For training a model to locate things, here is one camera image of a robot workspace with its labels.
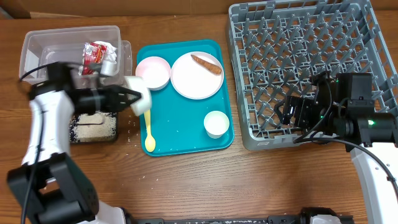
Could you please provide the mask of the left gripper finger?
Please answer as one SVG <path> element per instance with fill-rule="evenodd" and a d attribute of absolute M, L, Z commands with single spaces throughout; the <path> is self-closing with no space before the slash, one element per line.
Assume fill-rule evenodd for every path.
<path fill-rule="evenodd" d="M 134 95 L 136 97 L 142 96 L 141 93 L 139 93 L 138 91 L 134 91 L 134 90 L 131 90 L 129 88 L 125 88 L 125 87 L 122 87 L 119 85 L 108 85 L 108 86 L 105 86 L 105 88 L 114 93 L 123 93 L 123 94 L 128 94 L 128 95 Z"/>
<path fill-rule="evenodd" d="M 139 96 L 111 95 L 106 97 L 105 112 L 117 113 L 130 107 L 140 99 Z"/>

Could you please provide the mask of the white bowl with rice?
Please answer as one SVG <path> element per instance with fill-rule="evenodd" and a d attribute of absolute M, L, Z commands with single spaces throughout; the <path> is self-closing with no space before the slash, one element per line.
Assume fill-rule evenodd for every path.
<path fill-rule="evenodd" d="M 146 87 L 145 81 L 141 77 L 125 76 L 126 86 L 128 89 L 138 92 L 139 99 L 136 97 L 135 102 L 131 104 L 131 109 L 136 116 L 144 114 L 152 107 L 152 97 L 150 90 Z"/>

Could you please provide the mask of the white napkin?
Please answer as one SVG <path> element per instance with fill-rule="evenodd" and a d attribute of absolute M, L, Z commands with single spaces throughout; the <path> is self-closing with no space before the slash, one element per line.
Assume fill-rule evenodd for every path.
<path fill-rule="evenodd" d="M 116 47 L 114 47 L 113 45 L 111 45 L 109 42 L 95 41 L 94 43 L 107 46 L 107 50 L 106 50 L 106 53 L 105 53 L 105 55 L 104 55 L 104 57 L 103 57 L 103 61 L 104 61 L 104 60 L 109 60 L 109 61 L 114 61 L 114 62 L 117 63 L 118 56 L 117 56 L 117 53 L 116 53 L 116 51 L 117 51 L 117 48 L 116 48 Z M 91 68 L 92 70 L 94 70 L 94 73 L 93 73 L 93 74 L 100 74 L 102 62 L 101 62 L 101 63 L 92 63 L 92 64 L 90 65 L 90 68 Z M 79 75 L 82 75 L 82 74 L 81 74 L 82 68 L 83 68 L 83 65 L 79 68 Z"/>

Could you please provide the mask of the red snack wrapper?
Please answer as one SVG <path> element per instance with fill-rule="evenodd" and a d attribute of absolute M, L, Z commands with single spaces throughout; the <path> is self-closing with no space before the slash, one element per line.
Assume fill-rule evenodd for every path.
<path fill-rule="evenodd" d="M 92 63 L 101 63 L 106 53 L 107 46 L 96 44 L 94 42 L 86 43 L 83 50 L 83 68 L 82 75 L 91 75 L 94 70 L 90 68 Z"/>

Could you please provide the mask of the pink bowl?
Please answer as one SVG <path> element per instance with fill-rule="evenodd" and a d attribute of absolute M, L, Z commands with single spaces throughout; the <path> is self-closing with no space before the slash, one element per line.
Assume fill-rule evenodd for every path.
<path fill-rule="evenodd" d="M 163 89 L 170 80 L 171 67 L 169 63 L 156 56 L 143 59 L 137 64 L 135 75 L 141 77 L 146 87 L 152 91 Z"/>

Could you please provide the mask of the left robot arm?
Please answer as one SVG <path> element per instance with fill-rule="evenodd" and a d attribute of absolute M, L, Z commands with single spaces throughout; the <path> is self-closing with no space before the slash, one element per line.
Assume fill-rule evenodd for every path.
<path fill-rule="evenodd" d="M 22 208 L 21 223 L 133 223 L 122 207 L 99 200 L 92 182 L 70 157 L 74 114 L 118 113 L 143 99 L 141 91 L 119 85 L 77 88 L 75 62 L 43 66 L 47 79 L 27 93 L 32 112 L 29 147 L 22 165 L 7 173 L 7 184 Z"/>

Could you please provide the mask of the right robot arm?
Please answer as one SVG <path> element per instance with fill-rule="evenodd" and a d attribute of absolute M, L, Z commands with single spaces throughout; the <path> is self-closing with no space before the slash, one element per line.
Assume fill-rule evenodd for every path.
<path fill-rule="evenodd" d="M 356 168 L 369 223 L 397 223 L 397 118 L 378 113 L 370 73 L 324 71 L 310 78 L 315 97 L 286 96 L 274 112 L 305 130 L 295 144 L 343 144 Z"/>

